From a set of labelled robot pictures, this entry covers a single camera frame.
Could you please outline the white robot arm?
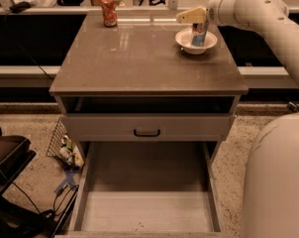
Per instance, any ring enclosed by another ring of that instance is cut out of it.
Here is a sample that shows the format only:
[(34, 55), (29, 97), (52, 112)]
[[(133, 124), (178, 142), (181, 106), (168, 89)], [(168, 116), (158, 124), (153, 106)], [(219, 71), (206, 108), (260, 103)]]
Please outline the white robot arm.
[[(209, 0), (176, 20), (259, 34), (281, 66), (244, 67), (247, 85), (299, 89), (299, 25), (289, 18), (283, 0)], [(271, 121), (253, 141), (245, 172), (242, 238), (299, 238), (299, 112)]]

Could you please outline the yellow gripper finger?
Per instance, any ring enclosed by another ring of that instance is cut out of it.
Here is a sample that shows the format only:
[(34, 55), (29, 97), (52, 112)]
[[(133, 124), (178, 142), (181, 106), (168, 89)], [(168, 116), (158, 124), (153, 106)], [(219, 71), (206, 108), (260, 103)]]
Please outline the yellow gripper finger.
[(176, 21), (179, 24), (200, 24), (206, 21), (206, 9), (202, 6), (198, 6), (176, 15)]

